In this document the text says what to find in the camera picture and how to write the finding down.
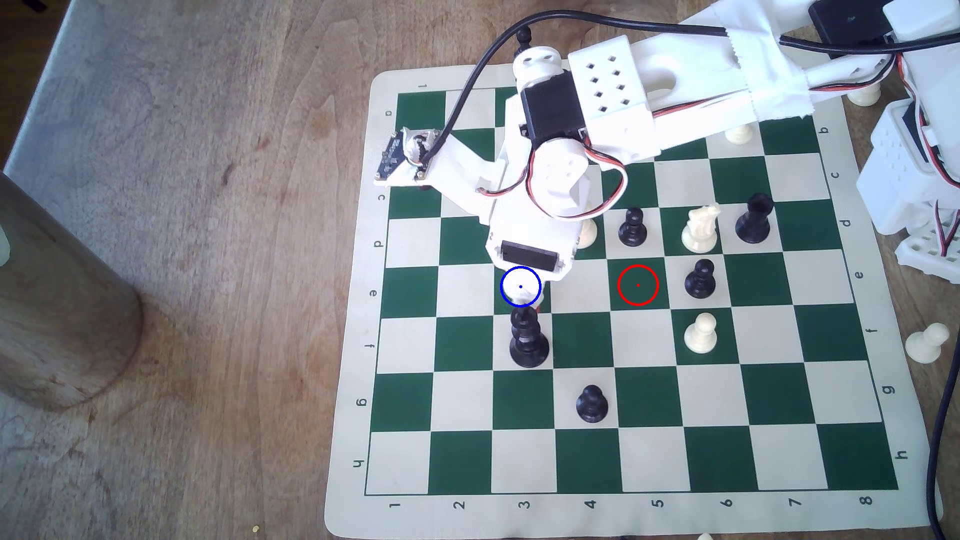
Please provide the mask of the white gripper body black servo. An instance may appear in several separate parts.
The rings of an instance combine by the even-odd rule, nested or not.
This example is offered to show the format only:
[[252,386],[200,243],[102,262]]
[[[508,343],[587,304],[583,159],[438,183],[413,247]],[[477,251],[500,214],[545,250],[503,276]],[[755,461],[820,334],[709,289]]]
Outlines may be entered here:
[[598,236],[595,218],[570,220],[596,206],[593,178],[583,143],[559,138],[541,143],[522,134],[526,118],[519,95],[505,103],[505,136],[500,156],[507,162],[502,179],[513,190],[496,197],[489,215],[487,251],[502,270],[533,269],[543,281],[570,273],[577,252]]

